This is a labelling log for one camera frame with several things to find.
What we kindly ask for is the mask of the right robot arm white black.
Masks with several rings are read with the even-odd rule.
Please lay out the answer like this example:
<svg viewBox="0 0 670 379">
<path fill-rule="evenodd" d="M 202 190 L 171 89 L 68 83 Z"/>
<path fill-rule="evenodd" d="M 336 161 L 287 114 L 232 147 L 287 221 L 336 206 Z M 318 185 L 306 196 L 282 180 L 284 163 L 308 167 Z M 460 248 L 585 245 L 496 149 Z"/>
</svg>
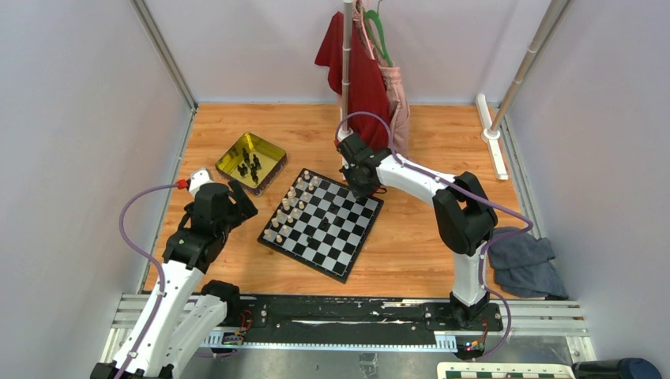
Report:
<svg viewBox="0 0 670 379">
<path fill-rule="evenodd" d="M 490 302 L 483 247 L 498 222 L 478 178 L 469 172 L 453 175 L 433 171 L 390 148 L 375 151 L 354 133 L 335 146 L 344 160 L 340 171 L 357 197 L 391 187 L 431 205 L 439 236 L 454 254 L 452 321 L 461 329 L 475 327 Z"/>
</svg>

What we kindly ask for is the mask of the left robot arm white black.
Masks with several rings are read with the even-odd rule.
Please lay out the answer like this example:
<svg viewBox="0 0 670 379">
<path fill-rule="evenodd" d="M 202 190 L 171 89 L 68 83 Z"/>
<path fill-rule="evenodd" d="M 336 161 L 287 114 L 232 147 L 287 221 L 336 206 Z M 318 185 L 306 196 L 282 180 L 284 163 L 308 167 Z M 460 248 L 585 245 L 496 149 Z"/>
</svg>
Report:
<svg viewBox="0 0 670 379">
<path fill-rule="evenodd" d="M 194 199 L 184 208 L 162 261 L 130 240 L 125 230 L 129 208 L 121 211 L 122 238 L 156 267 L 158 277 L 132 331 L 110 362 L 94 366 L 92 378 L 179 378 L 216 326 L 232 326 L 234 333 L 243 337 L 253 324 L 253 314 L 243 307 L 240 289 L 219 280 L 204 285 L 194 308 L 188 314 L 183 312 L 230 232 L 257 215 L 252 200 L 239 181 L 215 182 L 206 168 L 168 188 L 186 189 Z"/>
</svg>

